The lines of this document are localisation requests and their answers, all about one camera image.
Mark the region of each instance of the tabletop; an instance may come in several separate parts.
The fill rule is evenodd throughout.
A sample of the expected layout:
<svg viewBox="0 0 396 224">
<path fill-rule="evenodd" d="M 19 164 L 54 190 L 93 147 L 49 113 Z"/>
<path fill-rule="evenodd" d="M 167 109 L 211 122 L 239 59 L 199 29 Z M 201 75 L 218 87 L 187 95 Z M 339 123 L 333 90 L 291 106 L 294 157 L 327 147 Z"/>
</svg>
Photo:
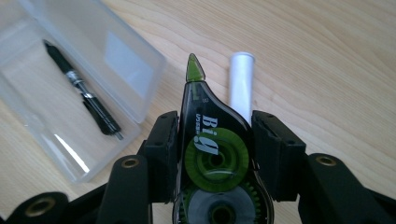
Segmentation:
<svg viewBox="0 0 396 224">
<path fill-rule="evenodd" d="M 230 57 L 247 51 L 255 56 L 252 109 L 281 119 L 308 154 L 334 155 L 363 186 L 396 198 L 395 1 L 105 3 L 167 60 L 141 134 L 117 158 L 135 154 L 161 114 L 180 111 L 190 53 L 227 103 Z M 2 218 L 41 192 L 73 200 L 107 182 L 117 158 L 88 183 L 71 183 L 3 101 L 0 114 Z M 297 203 L 274 206 L 275 223 L 301 223 Z M 172 204 L 154 204 L 153 216 L 171 223 Z"/>
</svg>

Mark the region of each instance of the transparent plastic container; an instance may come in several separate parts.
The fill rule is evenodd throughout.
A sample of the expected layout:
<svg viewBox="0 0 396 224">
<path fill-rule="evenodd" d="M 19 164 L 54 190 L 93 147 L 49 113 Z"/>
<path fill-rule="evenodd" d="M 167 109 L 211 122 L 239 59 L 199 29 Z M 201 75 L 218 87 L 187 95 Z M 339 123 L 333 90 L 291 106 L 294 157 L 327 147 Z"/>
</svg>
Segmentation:
<svg viewBox="0 0 396 224">
<path fill-rule="evenodd" d="M 100 132 L 43 39 L 78 70 L 121 126 L 122 140 Z M 0 95 L 74 182 L 90 180 L 140 134 L 164 67 L 161 53 L 101 1 L 0 6 Z"/>
</svg>

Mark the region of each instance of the green spool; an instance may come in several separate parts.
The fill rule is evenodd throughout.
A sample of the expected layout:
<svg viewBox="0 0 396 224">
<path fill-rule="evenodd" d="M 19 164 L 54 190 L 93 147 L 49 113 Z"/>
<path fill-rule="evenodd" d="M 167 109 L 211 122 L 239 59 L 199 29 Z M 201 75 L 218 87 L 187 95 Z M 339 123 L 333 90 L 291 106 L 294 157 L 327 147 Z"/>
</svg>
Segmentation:
<svg viewBox="0 0 396 224">
<path fill-rule="evenodd" d="M 213 149 L 212 153 L 200 149 L 205 143 L 212 143 L 207 147 Z M 242 181 L 248 171 L 248 159 L 248 149 L 236 133 L 213 128 L 191 139 L 184 161 L 187 174 L 196 186 L 222 192 L 235 188 Z"/>
</svg>

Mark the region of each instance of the wood grain surface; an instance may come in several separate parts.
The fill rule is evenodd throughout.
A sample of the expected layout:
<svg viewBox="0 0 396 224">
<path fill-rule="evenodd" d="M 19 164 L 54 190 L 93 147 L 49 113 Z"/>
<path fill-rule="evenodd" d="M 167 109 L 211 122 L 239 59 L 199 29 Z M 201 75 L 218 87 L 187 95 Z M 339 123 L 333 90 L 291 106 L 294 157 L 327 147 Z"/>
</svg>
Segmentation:
<svg viewBox="0 0 396 224">
<path fill-rule="evenodd" d="M 396 198 L 395 1 L 105 3 L 167 60 L 142 133 L 117 158 L 136 153 L 158 116 L 180 110 L 190 53 L 227 102 L 230 56 L 242 50 L 256 59 L 253 109 L 279 117 L 308 154 L 334 155 L 365 187 Z M 105 183 L 111 170 L 109 164 L 89 183 L 71 183 L 3 101 L 0 152 L 3 218 L 41 192 L 76 199 Z M 154 223 L 171 223 L 172 204 L 155 204 L 153 213 Z M 301 223 L 297 203 L 275 203 L 275 214 L 276 223 Z"/>
</svg>

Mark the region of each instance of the black pen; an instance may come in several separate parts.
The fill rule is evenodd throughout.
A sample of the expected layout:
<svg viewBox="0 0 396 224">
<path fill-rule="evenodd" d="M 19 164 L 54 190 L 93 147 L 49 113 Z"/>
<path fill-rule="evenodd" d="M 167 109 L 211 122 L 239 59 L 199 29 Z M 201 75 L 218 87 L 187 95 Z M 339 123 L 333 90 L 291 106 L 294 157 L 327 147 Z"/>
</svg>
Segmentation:
<svg viewBox="0 0 396 224">
<path fill-rule="evenodd" d="M 80 90 L 82 99 L 84 100 L 82 103 L 90 111 L 102 133 L 106 135 L 114 134 L 118 139 L 121 140 L 123 137 L 120 134 L 121 128 L 119 124 L 117 124 L 117 122 L 110 116 L 105 107 L 102 106 L 94 94 L 87 90 L 84 81 L 81 79 L 81 77 L 79 77 L 73 66 L 49 41 L 44 40 L 44 45 L 46 46 L 49 56 L 53 59 L 53 61 L 56 62 L 61 71 L 67 76 L 70 83 Z"/>
</svg>

